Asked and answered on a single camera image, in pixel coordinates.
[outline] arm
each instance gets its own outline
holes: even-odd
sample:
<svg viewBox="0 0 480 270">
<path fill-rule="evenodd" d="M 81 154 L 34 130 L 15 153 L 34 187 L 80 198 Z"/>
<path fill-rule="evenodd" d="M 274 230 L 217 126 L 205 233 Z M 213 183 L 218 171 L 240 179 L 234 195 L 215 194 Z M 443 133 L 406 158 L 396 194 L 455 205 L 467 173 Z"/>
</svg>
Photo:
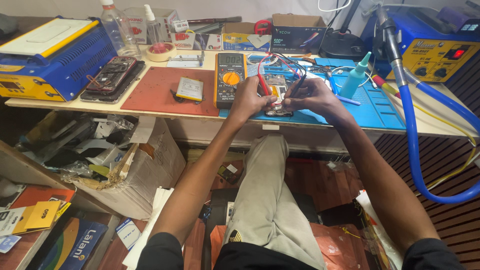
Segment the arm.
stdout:
<svg viewBox="0 0 480 270">
<path fill-rule="evenodd" d="M 230 114 L 207 149 L 175 187 L 149 238 L 166 232 L 176 237 L 181 245 L 185 243 L 233 138 L 252 115 L 260 110 L 270 110 L 267 104 L 276 100 L 275 96 L 257 96 L 258 82 L 258 77 L 254 76 L 238 85 Z"/>
<path fill-rule="evenodd" d="M 416 241 L 437 238 L 427 212 L 398 174 L 380 156 L 353 116 L 321 79 L 306 79 L 295 98 L 285 94 L 286 110 L 309 109 L 325 117 L 340 134 L 355 163 L 375 212 L 388 235 L 405 254 Z"/>
</svg>

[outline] hand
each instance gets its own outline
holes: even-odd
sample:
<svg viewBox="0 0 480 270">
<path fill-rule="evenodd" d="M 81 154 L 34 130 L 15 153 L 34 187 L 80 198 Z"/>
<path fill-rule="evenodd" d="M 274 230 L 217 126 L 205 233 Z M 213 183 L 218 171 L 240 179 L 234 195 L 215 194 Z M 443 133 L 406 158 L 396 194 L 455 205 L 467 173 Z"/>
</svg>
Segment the hand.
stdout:
<svg viewBox="0 0 480 270">
<path fill-rule="evenodd" d="M 271 110 L 271 104 L 276 102 L 277 97 L 272 96 L 272 90 L 268 89 L 268 96 L 258 84 L 258 76 L 247 77 L 245 81 L 237 85 L 235 99 L 228 117 L 241 121 L 242 124 L 256 115 L 260 110 Z"/>
<path fill-rule="evenodd" d="M 325 117 L 332 125 L 336 125 L 340 120 L 353 119 L 321 78 L 305 79 L 295 95 L 291 97 L 292 90 L 299 81 L 295 81 L 285 93 L 282 105 L 286 111 L 309 109 Z"/>
</svg>

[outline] grey pants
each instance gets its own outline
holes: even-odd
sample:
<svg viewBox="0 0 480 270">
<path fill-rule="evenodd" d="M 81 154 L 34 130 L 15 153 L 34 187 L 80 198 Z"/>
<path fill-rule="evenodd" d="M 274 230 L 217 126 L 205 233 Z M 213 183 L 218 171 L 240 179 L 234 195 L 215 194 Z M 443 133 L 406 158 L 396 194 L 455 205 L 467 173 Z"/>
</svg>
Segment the grey pants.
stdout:
<svg viewBox="0 0 480 270">
<path fill-rule="evenodd" d="M 294 257 L 320 270 L 324 259 L 307 218 L 283 181 L 288 144 L 281 134 L 255 139 L 223 244 L 242 241 Z"/>
</svg>

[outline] masking tape roll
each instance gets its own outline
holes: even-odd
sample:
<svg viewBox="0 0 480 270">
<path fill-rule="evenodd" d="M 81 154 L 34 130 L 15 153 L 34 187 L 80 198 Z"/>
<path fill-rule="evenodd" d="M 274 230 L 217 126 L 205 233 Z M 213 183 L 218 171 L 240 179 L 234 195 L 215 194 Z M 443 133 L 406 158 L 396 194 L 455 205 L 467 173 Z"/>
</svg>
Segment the masking tape roll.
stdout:
<svg viewBox="0 0 480 270">
<path fill-rule="evenodd" d="M 171 42 L 165 42 L 165 47 L 167 48 L 167 52 L 164 53 L 153 53 L 152 46 L 149 46 L 146 50 L 147 57 L 154 61 L 154 62 L 164 62 L 168 61 L 169 57 L 177 56 L 177 48 Z"/>
</svg>

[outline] teal glue bottle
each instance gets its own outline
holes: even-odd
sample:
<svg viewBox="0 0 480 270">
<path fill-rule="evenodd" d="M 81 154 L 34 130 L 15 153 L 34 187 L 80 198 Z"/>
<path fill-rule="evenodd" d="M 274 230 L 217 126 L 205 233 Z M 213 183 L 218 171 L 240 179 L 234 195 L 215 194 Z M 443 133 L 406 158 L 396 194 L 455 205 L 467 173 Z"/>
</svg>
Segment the teal glue bottle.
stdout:
<svg viewBox="0 0 480 270">
<path fill-rule="evenodd" d="M 357 88 L 365 78 L 365 70 L 367 69 L 368 59 L 371 54 L 371 52 L 368 52 L 363 60 L 357 64 L 357 67 L 350 71 L 350 74 L 348 74 L 348 77 L 340 90 L 341 97 L 352 99 L 355 91 L 357 91 Z"/>
</svg>

